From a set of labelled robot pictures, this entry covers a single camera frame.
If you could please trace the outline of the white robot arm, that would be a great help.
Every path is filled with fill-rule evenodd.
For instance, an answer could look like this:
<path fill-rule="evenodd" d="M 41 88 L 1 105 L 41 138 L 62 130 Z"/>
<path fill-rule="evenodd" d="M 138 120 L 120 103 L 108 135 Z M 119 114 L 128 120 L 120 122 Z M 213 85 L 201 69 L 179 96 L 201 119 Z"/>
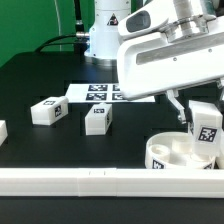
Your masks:
<path fill-rule="evenodd" d="M 219 0 L 151 0 L 123 18 L 104 0 L 95 3 L 85 57 L 114 60 L 128 100 L 165 93 L 186 121 L 178 91 L 218 81 L 224 85 L 224 15 Z"/>

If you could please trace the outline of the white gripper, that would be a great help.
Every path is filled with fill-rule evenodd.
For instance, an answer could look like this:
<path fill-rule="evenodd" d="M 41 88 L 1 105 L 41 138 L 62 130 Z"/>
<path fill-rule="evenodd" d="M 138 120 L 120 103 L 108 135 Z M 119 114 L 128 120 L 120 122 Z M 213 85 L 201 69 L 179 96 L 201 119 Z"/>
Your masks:
<path fill-rule="evenodd" d="M 121 20 L 117 73 L 126 99 L 166 92 L 186 123 L 177 90 L 217 81 L 224 115 L 224 15 L 220 0 L 151 0 Z"/>

